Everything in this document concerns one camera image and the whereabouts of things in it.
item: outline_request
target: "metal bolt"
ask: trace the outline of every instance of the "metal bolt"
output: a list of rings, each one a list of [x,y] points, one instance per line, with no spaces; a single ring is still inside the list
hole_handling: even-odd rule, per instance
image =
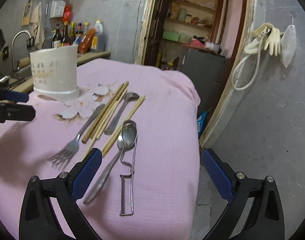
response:
[[[64,179],[67,176],[68,176],[68,172],[66,172],[66,171],[63,171],[59,174],[59,178],[62,178],[62,179]]]
[[[272,176],[268,176],[268,177],[267,177],[267,181],[269,181],[269,182],[273,182],[273,181],[274,181],[274,179],[273,179],[273,177],[272,177]]]
[[[36,181],[37,179],[38,179],[38,176],[35,175],[35,176],[32,176],[32,177],[30,178],[30,181],[31,181],[31,182],[34,182],[34,181]]]
[[[244,175],[242,172],[238,172],[238,173],[237,173],[237,178],[239,178],[239,179],[244,179],[244,178],[245,178],[245,175]]]

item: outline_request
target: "gray refrigerator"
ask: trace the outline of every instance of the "gray refrigerator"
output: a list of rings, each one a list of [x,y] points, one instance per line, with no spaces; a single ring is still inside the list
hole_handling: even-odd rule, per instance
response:
[[[203,50],[182,48],[177,70],[188,76],[200,96],[198,116],[214,111],[227,82],[230,59]]]

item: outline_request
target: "white utensil holder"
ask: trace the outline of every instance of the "white utensil holder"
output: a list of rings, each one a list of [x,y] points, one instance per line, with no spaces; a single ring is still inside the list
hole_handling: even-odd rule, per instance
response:
[[[78,46],[31,52],[34,91],[61,102],[77,99],[77,52]]]

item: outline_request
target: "green box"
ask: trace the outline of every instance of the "green box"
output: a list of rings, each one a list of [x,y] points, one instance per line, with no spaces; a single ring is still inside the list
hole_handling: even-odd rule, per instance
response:
[[[164,34],[162,35],[162,38],[164,40],[178,42],[179,41],[179,33],[175,32],[175,31],[164,31]]]

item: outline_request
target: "wooden chopstick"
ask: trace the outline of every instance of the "wooden chopstick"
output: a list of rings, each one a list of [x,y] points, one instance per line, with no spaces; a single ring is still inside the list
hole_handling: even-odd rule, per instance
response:
[[[106,154],[109,152],[111,147],[116,142],[119,134],[121,133],[123,123],[129,119],[132,118],[134,113],[137,111],[137,109],[142,105],[142,103],[145,101],[146,96],[140,97],[137,101],[137,103],[134,105],[133,109],[130,111],[130,113],[127,115],[127,117],[124,119],[124,121],[118,126],[118,128],[114,131],[112,134],[110,140],[106,143],[106,145],[102,148],[102,157],[105,157]]]
[[[121,97],[118,99],[118,101],[116,101],[117,104],[114,104],[114,105],[113,105],[111,116],[108,117],[107,122],[110,121],[112,115],[115,113],[115,111],[116,111],[118,105],[120,104],[121,100],[124,98],[124,96],[125,96],[126,93],[127,93],[127,90],[125,90],[125,91],[122,93]],[[108,123],[106,123],[106,124],[104,124],[104,125],[102,126],[102,127],[103,127],[103,130],[106,129],[107,125],[108,125]],[[97,140],[100,139],[101,135],[102,135],[102,133],[99,133],[99,135],[97,136]]]
[[[106,117],[104,117],[104,122],[106,122],[106,120],[108,120],[109,116],[112,115],[112,111],[113,111],[113,108],[111,108],[108,112],[108,114],[106,115]],[[95,134],[94,134],[94,137],[92,138],[90,144],[88,145],[87,147],[87,150],[85,152],[85,155],[84,155],[84,158],[87,156],[87,154],[90,152],[90,150],[93,148],[94,146],[94,143],[97,139],[97,136],[99,135],[100,131],[102,130],[102,128],[100,127],[99,129],[96,130]]]
[[[107,107],[106,111],[105,111],[105,116],[107,116],[109,110],[112,108],[113,104],[119,100],[119,98],[121,97],[121,95],[123,94],[123,92],[127,89],[129,85],[129,82],[126,82],[122,88],[119,90],[119,92],[115,95],[115,97],[113,98],[113,100],[111,101],[110,105]],[[94,137],[94,134],[96,133],[96,131],[98,130],[98,128],[102,125],[102,123],[100,123],[100,121],[97,123],[96,127],[94,128],[94,130],[92,131],[92,133],[90,134],[91,139]]]
[[[109,102],[105,105],[105,107],[102,109],[102,111],[100,112],[100,114],[97,116],[97,118],[93,121],[92,125],[89,127],[88,131],[86,132],[86,134],[84,135],[84,137],[82,138],[82,143],[87,143],[93,130],[97,127],[98,123],[100,122],[101,118],[103,117],[103,115],[105,114],[106,110],[108,109],[108,107],[110,106],[110,104],[112,103],[112,101],[114,100],[114,98],[118,95],[118,93],[120,92],[120,90],[123,88],[125,84],[122,83],[121,86],[118,88],[118,90],[116,91],[116,93],[114,94],[114,96],[111,97],[111,99],[109,100]]]

